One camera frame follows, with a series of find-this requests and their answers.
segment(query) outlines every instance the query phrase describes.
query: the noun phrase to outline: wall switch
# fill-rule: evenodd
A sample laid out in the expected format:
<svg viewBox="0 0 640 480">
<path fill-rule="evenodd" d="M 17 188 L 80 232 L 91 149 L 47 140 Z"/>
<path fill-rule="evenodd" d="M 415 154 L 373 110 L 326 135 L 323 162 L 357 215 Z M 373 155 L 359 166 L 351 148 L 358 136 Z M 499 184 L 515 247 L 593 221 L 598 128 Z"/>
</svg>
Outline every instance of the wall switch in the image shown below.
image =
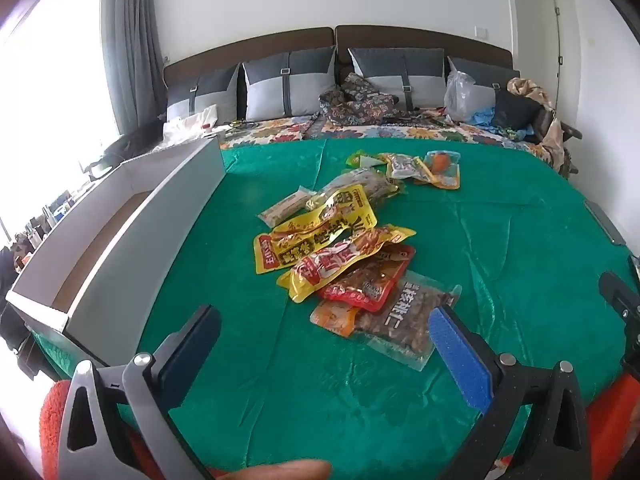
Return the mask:
<svg viewBox="0 0 640 480">
<path fill-rule="evenodd" d="M 487 36 L 488 31 L 485 28 L 478 27 L 476 25 L 476 38 L 478 38 L 478 40 L 486 40 Z"/>
</svg>

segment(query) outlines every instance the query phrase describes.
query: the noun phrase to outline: gray pillow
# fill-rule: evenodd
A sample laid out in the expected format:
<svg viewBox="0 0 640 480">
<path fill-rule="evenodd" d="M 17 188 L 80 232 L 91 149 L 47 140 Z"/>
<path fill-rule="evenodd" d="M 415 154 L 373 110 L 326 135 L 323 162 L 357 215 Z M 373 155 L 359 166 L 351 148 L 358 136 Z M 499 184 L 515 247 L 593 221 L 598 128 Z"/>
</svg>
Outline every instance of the gray pillow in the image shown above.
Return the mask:
<svg viewBox="0 0 640 480">
<path fill-rule="evenodd" d="M 283 52 L 242 66 L 247 121 L 314 114 L 320 111 L 320 94 L 335 86 L 332 46 Z"/>
<path fill-rule="evenodd" d="M 238 116 L 238 69 L 240 65 L 220 68 L 206 75 L 168 88 L 166 120 L 186 118 L 216 105 L 216 124 L 230 123 Z"/>
<path fill-rule="evenodd" d="M 444 106 L 441 48 L 350 48 L 356 74 L 400 99 L 404 110 Z"/>
<path fill-rule="evenodd" d="M 520 72 L 511 68 L 469 61 L 460 57 L 449 57 L 449 65 L 452 70 L 464 72 L 475 80 L 476 84 L 468 96 L 470 105 L 467 108 L 474 113 L 495 106 L 495 91 L 506 90 L 507 83 L 511 79 L 520 77 Z"/>
</svg>

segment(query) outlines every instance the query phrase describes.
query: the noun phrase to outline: green bedsheet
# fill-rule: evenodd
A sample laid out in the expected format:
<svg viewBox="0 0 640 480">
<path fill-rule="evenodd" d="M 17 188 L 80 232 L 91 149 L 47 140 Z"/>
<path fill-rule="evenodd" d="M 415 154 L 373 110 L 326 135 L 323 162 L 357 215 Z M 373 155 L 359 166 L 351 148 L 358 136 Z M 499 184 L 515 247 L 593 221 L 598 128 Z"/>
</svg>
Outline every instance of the green bedsheet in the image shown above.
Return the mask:
<svg viewBox="0 0 640 480">
<path fill-rule="evenodd" d="M 235 470 L 296 458 L 333 463 L 335 479 L 429 479 L 473 426 L 439 355 L 415 372 L 312 325 L 318 300 L 287 299 L 257 276 L 256 214 L 298 186 L 319 189 L 356 150 L 424 155 L 435 140 L 286 142 L 223 152 L 227 175 L 164 281 L 140 341 L 153 351 L 195 309 L 222 313 L 220 339 L 184 405 L 171 412 L 207 465 Z M 456 310 L 494 351 L 527 365 L 574 364 L 587 401 L 620 373 L 623 324 L 598 294 L 611 269 L 629 283 L 626 248 L 609 243 L 583 197 L 524 152 L 457 144 L 462 187 L 407 185 L 376 211 L 413 228 L 415 272 L 463 293 Z M 512 452 L 524 411 L 508 439 Z"/>
</svg>

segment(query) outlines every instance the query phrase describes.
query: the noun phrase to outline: window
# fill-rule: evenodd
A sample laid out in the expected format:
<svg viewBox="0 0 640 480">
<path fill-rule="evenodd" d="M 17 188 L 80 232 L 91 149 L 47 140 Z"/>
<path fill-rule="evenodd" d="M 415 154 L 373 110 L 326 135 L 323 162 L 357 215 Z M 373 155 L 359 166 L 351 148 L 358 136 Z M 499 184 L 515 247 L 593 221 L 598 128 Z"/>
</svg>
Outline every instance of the window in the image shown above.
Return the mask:
<svg viewBox="0 0 640 480">
<path fill-rule="evenodd" d="M 82 186 L 81 168 L 117 136 L 100 0 L 41 0 L 0 46 L 0 218 L 8 232 Z"/>
</svg>

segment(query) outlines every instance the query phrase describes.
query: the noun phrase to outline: finger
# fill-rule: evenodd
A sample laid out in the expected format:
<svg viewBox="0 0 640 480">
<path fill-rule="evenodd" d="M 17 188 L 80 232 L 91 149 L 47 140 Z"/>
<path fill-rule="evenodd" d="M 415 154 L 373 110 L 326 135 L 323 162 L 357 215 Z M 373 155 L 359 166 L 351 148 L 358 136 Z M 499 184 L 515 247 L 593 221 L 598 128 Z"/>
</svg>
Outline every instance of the finger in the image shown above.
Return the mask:
<svg viewBox="0 0 640 480">
<path fill-rule="evenodd" d="M 295 460 L 276 465 L 259 465 L 229 473 L 220 480 L 327 480 L 331 464 L 322 460 Z"/>
</svg>

